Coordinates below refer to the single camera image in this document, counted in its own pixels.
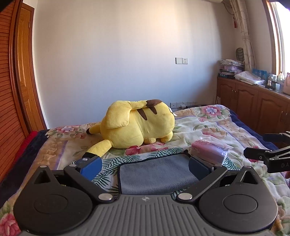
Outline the purple grey microfiber towel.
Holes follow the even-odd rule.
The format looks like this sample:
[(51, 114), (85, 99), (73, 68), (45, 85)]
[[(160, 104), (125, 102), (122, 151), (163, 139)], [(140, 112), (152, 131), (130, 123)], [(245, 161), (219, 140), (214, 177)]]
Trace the purple grey microfiber towel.
[(186, 153), (179, 153), (119, 165), (119, 193), (164, 195), (189, 188), (198, 182), (189, 171), (190, 157)]

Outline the items on windowsill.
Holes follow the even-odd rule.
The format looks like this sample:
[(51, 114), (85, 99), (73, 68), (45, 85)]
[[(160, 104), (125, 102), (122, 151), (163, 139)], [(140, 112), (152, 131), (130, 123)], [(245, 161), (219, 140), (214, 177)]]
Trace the items on windowsill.
[(283, 73), (275, 75), (265, 70), (252, 69), (252, 73), (260, 78), (258, 85), (262, 85), (267, 89), (277, 91), (289, 95), (289, 76)]

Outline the red blanket edge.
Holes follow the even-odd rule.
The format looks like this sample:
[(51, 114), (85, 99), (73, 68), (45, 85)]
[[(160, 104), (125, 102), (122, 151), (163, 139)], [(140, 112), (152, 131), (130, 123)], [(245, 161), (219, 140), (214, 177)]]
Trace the red blanket edge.
[(28, 147), (28, 145), (32, 142), (32, 140), (37, 136), (38, 132), (37, 131), (32, 131), (21, 143), (15, 158), (12, 162), (12, 165), (14, 166), (16, 162), (19, 160), (19, 158), (23, 155), (24, 151)]

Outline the yellow pikachu plush toy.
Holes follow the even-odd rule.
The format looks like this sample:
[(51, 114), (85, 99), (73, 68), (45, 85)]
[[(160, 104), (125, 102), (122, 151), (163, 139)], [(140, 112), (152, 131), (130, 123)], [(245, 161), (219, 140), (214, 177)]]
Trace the yellow pikachu plush toy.
[(86, 130), (101, 134), (103, 140), (90, 147), (83, 158), (102, 157), (112, 147), (127, 149), (142, 144), (154, 144), (158, 139), (169, 142), (173, 137), (175, 113), (159, 99), (116, 101), (105, 117)]

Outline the floral curtain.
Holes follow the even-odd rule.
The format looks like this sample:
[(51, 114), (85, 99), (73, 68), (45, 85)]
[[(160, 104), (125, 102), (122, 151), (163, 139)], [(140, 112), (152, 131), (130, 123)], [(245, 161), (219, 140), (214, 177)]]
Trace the floral curtain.
[(250, 38), (250, 24), (246, 3), (244, 0), (230, 0), (229, 2), (233, 9), (233, 14), (237, 21), (238, 28), (240, 29), (243, 41), (245, 69), (247, 71), (252, 71), (252, 69), (256, 68), (256, 61)]

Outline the wooden slatted wardrobe door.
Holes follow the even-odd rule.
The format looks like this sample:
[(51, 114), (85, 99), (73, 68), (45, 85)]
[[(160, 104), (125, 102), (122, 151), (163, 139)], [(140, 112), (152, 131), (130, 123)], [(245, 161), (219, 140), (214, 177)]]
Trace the wooden slatted wardrobe door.
[(22, 1), (1, 1), (1, 180), (28, 136), (16, 77), (15, 37)]

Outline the white wall switch socket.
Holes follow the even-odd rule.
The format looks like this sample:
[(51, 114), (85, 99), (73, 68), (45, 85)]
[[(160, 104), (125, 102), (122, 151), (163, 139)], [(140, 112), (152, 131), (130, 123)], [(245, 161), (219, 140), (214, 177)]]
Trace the white wall switch socket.
[(188, 58), (176, 57), (175, 63), (176, 64), (188, 64)]

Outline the floral bed quilt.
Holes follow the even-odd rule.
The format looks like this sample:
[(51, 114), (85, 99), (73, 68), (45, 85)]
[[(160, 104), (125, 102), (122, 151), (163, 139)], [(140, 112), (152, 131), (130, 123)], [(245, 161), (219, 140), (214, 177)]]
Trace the floral bed quilt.
[[(100, 135), (89, 135), (90, 124), (67, 125), (39, 131), (13, 169), (1, 183), (1, 235), (18, 235), (20, 229), (13, 206), (21, 190), (40, 165), (61, 170), (80, 159), (89, 147), (101, 141)], [(289, 235), (289, 180), (285, 173), (269, 174), (263, 162), (243, 156), (247, 147), (275, 149), (251, 130), (237, 115), (222, 105), (208, 105), (176, 112), (170, 142), (155, 142), (128, 149), (110, 149), (102, 157), (102, 171), (93, 183), (113, 195), (119, 193), (117, 168), (125, 162), (162, 157), (189, 150), (194, 141), (205, 139), (228, 148), (224, 165), (230, 170), (252, 166), (269, 188), (278, 205), (278, 218), (272, 228), (276, 235)]]

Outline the stack of folded linens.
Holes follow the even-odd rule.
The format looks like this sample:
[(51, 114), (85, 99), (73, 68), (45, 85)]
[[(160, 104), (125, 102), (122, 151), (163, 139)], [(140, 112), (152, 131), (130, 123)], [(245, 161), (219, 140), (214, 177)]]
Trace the stack of folded linens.
[(220, 60), (218, 76), (221, 78), (234, 79), (236, 74), (245, 70), (245, 64), (241, 61), (232, 59)]

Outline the palm leaf print cloth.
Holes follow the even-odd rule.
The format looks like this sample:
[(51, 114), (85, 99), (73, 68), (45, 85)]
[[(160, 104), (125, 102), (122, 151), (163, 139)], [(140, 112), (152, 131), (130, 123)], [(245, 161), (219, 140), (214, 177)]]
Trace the palm leaf print cloth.
[(97, 158), (81, 174), (113, 195), (176, 196), (209, 175), (214, 164), (181, 147), (144, 154)]

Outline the white folded cloth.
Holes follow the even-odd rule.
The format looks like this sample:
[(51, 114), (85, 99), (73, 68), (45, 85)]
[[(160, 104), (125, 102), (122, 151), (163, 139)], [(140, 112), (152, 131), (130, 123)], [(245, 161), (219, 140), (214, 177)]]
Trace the white folded cloth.
[(264, 84), (264, 79), (252, 74), (249, 71), (242, 71), (235, 75), (235, 79), (250, 85), (262, 85)]

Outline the pink tissue pack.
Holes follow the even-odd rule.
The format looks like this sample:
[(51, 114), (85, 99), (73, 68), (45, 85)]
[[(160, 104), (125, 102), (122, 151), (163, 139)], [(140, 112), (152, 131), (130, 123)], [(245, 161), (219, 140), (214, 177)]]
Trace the pink tissue pack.
[(205, 136), (191, 144), (190, 153), (192, 156), (197, 156), (199, 159), (213, 165), (221, 165), (227, 158), (230, 149), (232, 147), (221, 140), (211, 136)]

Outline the wooden sideboard cabinet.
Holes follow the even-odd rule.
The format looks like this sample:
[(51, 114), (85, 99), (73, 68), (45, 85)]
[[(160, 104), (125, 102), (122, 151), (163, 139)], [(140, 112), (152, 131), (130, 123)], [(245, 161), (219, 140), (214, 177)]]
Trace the wooden sideboard cabinet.
[(288, 95), (218, 77), (216, 100), (260, 135), (289, 131)]

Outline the wall outlet strip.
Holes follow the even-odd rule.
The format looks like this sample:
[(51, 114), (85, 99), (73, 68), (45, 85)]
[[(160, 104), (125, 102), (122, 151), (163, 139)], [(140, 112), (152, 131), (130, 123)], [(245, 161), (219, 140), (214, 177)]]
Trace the wall outlet strip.
[(184, 108), (192, 108), (197, 107), (197, 102), (194, 101), (186, 101), (186, 102), (171, 102), (170, 108), (171, 109), (184, 109)]

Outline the wooden panel door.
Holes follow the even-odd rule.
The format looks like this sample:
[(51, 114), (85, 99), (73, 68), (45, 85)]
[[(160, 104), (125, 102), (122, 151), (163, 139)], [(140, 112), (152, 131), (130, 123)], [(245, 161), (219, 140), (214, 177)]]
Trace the wooden panel door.
[(32, 58), (34, 8), (20, 1), (14, 38), (18, 94), (28, 132), (47, 128), (36, 89)]

